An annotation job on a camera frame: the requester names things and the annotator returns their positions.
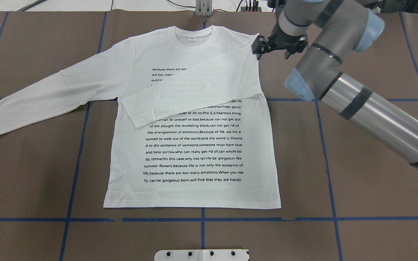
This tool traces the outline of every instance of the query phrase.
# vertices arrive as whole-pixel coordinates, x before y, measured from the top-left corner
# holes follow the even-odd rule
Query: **shirt sleeve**
[[[131,39],[61,70],[0,100],[0,135],[73,111],[94,100],[116,98],[130,76]]]

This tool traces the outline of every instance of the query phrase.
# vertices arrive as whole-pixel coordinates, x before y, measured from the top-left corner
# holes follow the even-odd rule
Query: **t-shirt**
[[[105,208],[280,208],[255,35],[175,26],[0,100],[0,135],[117,98]]]

